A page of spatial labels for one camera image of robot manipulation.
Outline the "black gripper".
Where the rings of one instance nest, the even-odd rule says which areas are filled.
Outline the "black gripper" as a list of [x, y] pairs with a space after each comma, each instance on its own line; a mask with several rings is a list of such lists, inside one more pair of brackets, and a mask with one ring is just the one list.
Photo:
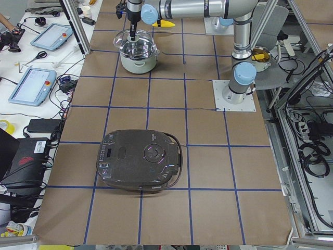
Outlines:
[[137, 23], [140, 21], [141, 9], [142, 9], [142, 0], [127, 0], [127, 18], [131, 22], [130, 26], [130, 38], [133, 39], [137, 30]]

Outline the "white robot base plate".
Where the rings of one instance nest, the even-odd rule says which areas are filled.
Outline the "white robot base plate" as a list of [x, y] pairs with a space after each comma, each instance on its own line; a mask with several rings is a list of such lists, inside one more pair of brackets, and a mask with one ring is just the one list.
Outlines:
[[229, 80], [212, 80], [212, 85], [217, 111], [256, 112], [250, 86], [245, 93], [236, 94], [229, 89]]

